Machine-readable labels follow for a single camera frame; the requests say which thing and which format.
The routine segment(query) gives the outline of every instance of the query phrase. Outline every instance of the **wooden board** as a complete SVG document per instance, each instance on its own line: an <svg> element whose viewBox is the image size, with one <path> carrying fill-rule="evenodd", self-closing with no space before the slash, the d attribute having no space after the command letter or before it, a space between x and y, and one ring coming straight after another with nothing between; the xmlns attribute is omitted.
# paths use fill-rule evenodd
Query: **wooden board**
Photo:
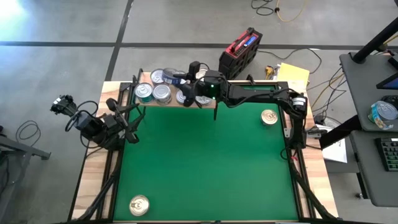
<svg viewBox="0 0 398 224"><path fill-rule="evenodd" d="M152 85L152 87L154 87L154 84L152 83L152 80L150 79L150 72L142 72L139 83L149 83L150 85ZM183 105L179 104L177 102L177 100L175 99L175 94L177 93L178 89L173 85L169 85L169 87L172 92L172 100L169 104L159 105L155 100L153 100L150 103L146 103L145 106L184 107ZM141 102L138 99L136 99L135 103L141 103ZM194 103L189 108L198 108L198 105L196 103ZM202 108L203 109L214 109L214 108L216 108L216 101L211 100L211 103L209 105L203 105Z"/></svg>
<svg viewBox="0 0 398 224"><path fill-rule="evenodd" d="M249 82L249 81L231 81L234 82ZM114 99L118 98L119 85L121 82L104 82L101 98L99 100L98 114L110 113L105 101L112 97ZM275 81L268 80L256 80L256 83L275 83ZM307 92L305 91L304 83L301 80L294 80L289 82L289 88L296 91L303 92L305 96ZM312 118L312 111L308 103L308 113L306 119L306 128L311 128L315 125ZM285 115L287 124L290 124L289 116ZM320 147L319 141L316 139L307 138L307 144L315 147ZM101 182L103 178L103 172L106 161L106 151L100 150L95 154L87 158L85 165L83 167L83 173L78 186L78 195L76 202L73 205L73 215L72 218L78 218L84 213L90 203L94 200L97 193L100 191ZM113 158L116 158L117 152L114 152ZM322 151L319 149L314 149L307 147L303 149L305 167L307 170L308 180L310 182L310 188L317 196L322 205L335 217L338 216L335 201L333 198L333 192L331 191L328 173L326 171L325 162L323 160ZM302 202L302 207L304 210L305 217L309 217L307 209L307 201L305 194L300 190L300 198ZM103 218L107 217L109 208L109 192L107 195L107 200L104 206Z"/></svg>

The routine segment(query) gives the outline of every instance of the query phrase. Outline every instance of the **wooden table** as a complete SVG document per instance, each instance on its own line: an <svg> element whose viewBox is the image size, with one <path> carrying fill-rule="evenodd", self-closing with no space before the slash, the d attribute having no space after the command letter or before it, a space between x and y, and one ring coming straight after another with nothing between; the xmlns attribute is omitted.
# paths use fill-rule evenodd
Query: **wooden table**
<svg viewBox="0 0 398 224"><path fill-rule="evenodd" d="M265 81L258 80L256 83L272 83L275 81ZM99 99L99 109L97 115L102 115L103 113L110 114L111 111L106 106L106 100L108 98L118 98L120 82L104 82L101 98ZM289 88L295 91L302 92L307 95L305 90L305 85L302 80L292 80L289 82ZM289 116L285 114L287 124L290 123ZM312 116L312 111L308 104L307 122L306 128L311 128L314 126L314 120ZM316 139L307 138L307 144L315 147L320 147L319 141ZM117 153L114 152L113 155L113 166L117 158ZM71 215L73 218L78 218L81 216L87 207L91 204L94 198L97 196L101 189L101 183L104 174L104 167L106 161L107 150L102 149L94 154L92 154L83 164L83 171L78 182L77 195L75 203L72 205ZM323 160L322 151L319 149L314 149L307 147L303 149L303 156L305 161L305 167L307 170L308 180L310 182L310 188L317 196L322 205L335 217L338 216L335 201L333 198L333 193L331 191L328 173L326 171L325 162ZM103 218L107 218L109 210L109 199L111 190L108 192L105 205ZM309 217L307 201L304 193L300 190L300 198L304 211L304 216Z"/></svg>

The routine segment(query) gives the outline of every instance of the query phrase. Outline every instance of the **can on table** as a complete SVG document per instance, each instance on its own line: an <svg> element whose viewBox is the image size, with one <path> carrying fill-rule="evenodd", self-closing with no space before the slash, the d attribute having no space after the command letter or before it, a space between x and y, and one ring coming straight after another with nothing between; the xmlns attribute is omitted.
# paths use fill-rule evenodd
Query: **can on table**
<svg viewBox="0 0 398 224"><path fill-rule="evenodd" d="M136 86L134 94L141 103L150 103L154 99L152 92L154 89L149 83L140 83Z"/></svg>
<svg viewBox="0 0 398 224"><path fill-rule="evenodd" d="M152 93L159 105L167 105L172 100L172 91L167 85L157 85Z"/></svg>
<svg viewBox="0 0 398 224"><path fill-rule="evenodd" d="M184 104L184 101L186 99L186 96L182 93L182 90L178 90L177 93L175 94L175 100L177 100L177 103L180 105Z"/></svg>
<svg viewBox="0 0 398 224"><path fill-rule="evenodd" d="M158 68L150 73L150 79L154 85L163 83L163 69Z"/></svg>
<svg viewBox="0 0 398 224"><path fill-rule="evenodd" d="M129 204L129 209L132 215L141 216L149 209L149 200L143 195L134 196Z"/></svg>
<svg viewBox="0 0 398 224"><path fill-rule="evenodd" d="M196 77L197 79L200 79L201 77L204 77L204 76L205 76L206 72L207 72L207 68L201 68L201 69L199 69L199 72L197 72L197 73L195 74L195 77Z"/></svg>
<svg viewBox="0 0 398 224"><path fill-rule="evenodd" d="M264 125L273 125L278 121L278 115L273 110L264 110L261 113L261 121Z"/></svg>
<svg viewBox="0 0 398 224"><path fill-rule="evenodd" d="M369 120L384 130L392 128L392 125L389 125L389 123L391 120L397 119L397 117L397 108L384 101L375 102L368 111Z"/></svg>
<svg viewBox="0 0 398 224"><path fill-rule="evenodd" d="M209 97L196 96L195 99L203 106L209 105L211 103L211 99Z"/></svg>
<svg viewBox="0 0 398 224"><path fill-rule="evenodd" d="M163 69L162 78L164 82L175 85L180 83L181 78L176 78L174 77L174 75L183 75L183 74L185 74L185 72L179 71L175 68L165 68Z"/></svg>

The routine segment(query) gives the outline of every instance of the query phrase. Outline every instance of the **table leg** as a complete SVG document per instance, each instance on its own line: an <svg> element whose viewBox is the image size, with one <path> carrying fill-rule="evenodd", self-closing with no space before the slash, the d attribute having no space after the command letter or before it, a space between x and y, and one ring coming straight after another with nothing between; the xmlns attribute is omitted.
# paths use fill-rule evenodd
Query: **table leg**
<svg viewBox="0 0 398 224"><path fill-rule="evenodd" d="M346 120L343 124L339 125L337 128L324 134L319 139L321 148L324 149L340 139L347 137L354 130L362 130L358 115L353 116L352 118Z"/></svg>
<svg viewBox="0 0 398 224"><path fill-rule="evenodd" d="M42 151L40 149L36 149L32 146L27 146L25 144L13 141L11 139L0 136L0 146L4 146L9 149L17 150L17 151L25 151L31 153L33 156L40 156L43 160L47 160L50 158L51 153Z"/></svg>

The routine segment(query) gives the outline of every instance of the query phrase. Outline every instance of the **keyboard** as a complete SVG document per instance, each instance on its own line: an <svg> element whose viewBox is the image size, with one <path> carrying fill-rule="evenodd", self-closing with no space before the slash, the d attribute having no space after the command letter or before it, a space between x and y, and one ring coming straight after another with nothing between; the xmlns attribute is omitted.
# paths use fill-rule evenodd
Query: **keyboard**
<svg viewBox="0 0 398 224"><path fill-rule="evenodd" d="M375 142L385 170L398 171L398 138L377 138Z"/></svg>

